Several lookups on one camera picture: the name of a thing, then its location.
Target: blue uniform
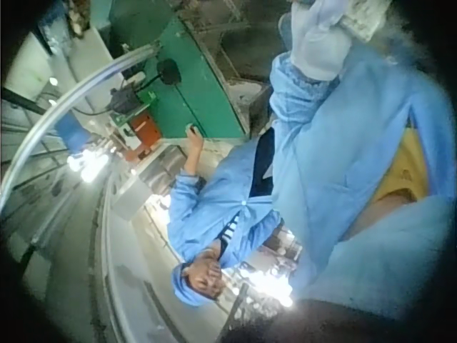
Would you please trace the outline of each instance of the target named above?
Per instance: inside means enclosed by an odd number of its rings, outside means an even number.
[[[455,197],[451,104],[427,76],[355,45],[341,80],[312,82],[282,54],[273,62],[271,83],[278,116],[273,207],[303,245],[291,280],[296,296],[325,269],[369,202],[408,119],[421,139],[430,195]]]
[[[237,146],[221,161],[208,184],[199,191],[198,177],[182,171],[171,191],[168,225],[171,246],[192,262],[238,214],[238,223],[219,262],[229,268],[261,246],[281,223],[272,210],[271,195],[249,197],[258,139]],[[172,273],[175,294],[198,306],[209,299],[193,292],[181,279],[181,266]]]

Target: metal rail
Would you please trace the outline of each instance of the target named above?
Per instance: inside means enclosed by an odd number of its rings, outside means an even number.
[[[5,173],[4,179],[1,184],[0,193],[0,213],[4,208],[6,200],[9,198],[11,190],[22,167],[25,165],[26,160],[29,158],[30,153],[34,150],[35,146],[39,143],[45,133],[70,110],[75,102],[82,96],[86,95],[94,87],[101,84],[114,74],[130,68],[135,64],[153,56],[158,49],[150,44],[141,48],[133,50],[128,54],[120,56],[113,60],[110,64],[104,66],[92,75],[80,81],[71,91],[65,93],[58,101],[57,104],[46,111],[46,113],[37,121],[34,127],[27,134],[22,141],[21,146],[18,148],[11,165]]]

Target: hand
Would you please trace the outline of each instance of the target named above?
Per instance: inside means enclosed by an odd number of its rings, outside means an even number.
[[[186,128],[187,141],[189,145],[189,152],[200,154],[203,150],[204,139],[200,134],[199,129],[194,125],[188,125]]]

